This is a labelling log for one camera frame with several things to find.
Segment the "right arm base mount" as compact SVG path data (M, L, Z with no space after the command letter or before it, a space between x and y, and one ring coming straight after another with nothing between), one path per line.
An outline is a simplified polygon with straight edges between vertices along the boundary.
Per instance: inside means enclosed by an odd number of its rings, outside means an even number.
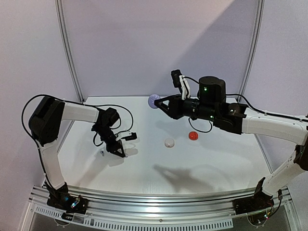
M282 191L278 190L279 205L276 209L274 209L273 196L269 196L263 192L257 192L253 196L232 200L232 206L237 215L270 208L270 211L267 213L267 216L270 217L280 208L282 198Z

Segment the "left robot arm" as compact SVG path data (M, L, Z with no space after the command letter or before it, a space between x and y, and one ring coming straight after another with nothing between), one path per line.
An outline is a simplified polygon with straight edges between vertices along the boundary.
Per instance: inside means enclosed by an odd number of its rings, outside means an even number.
M122 141L111 129L120 116L110 104L104 110L101 105L66 101L46 94L40 94L39 97L41 101L30 117L25 131L37 146L46 187L53 194L53 201L61 209L67 209L72 202L71 197L66 194L68 187L61 172L57 152L61 122L72 120L92 123L92 131L106 144L107 152L124 158L126 154Z

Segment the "purple earbud charging case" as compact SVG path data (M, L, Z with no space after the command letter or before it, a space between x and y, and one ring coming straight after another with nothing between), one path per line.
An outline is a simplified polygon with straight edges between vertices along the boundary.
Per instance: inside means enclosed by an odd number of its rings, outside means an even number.
M151 94L148 98L148 105L152 108L152 109L157 109L157 106L155 105L155 100L159 100L160 96L158 94Z

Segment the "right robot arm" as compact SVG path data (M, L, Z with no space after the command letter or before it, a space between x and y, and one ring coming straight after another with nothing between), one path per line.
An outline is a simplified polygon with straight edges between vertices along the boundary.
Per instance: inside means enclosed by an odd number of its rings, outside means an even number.
M203 119L213 126L234 134L258 134L295 143L291 156L272 174L261 179L254 195L249 198L249 206L259 210L267 200L292 179L308 169L308 119L290 115L279 115L253 108L250 104L228 103L225 81L206 76L198 80L197 98L190 97L187 77L174 75L174 87L180 90L154 101L170 118Z

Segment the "red earbud charging case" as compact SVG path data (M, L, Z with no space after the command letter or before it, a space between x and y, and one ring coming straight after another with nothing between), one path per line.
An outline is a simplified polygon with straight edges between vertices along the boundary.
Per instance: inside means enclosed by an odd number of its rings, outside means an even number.
M195 132L195 131L191 131L189 132L189 139L192 140L192 141L196 141L198 140L198 133Z

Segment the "pink-white earbud charging case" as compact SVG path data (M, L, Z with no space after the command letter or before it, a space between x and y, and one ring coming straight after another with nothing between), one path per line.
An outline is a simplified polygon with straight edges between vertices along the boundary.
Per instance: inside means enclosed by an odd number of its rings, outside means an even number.
M172 148L175 145L175 141L172 138L167 138L167 139L164 140L164 145L167 148Z

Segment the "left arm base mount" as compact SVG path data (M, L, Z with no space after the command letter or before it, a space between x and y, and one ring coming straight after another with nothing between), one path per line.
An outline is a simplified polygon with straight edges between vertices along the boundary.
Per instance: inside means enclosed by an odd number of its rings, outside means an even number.
M47 205L65 210L66 213L86 214L89 200L79 196L73 196L66 192L50 192Z

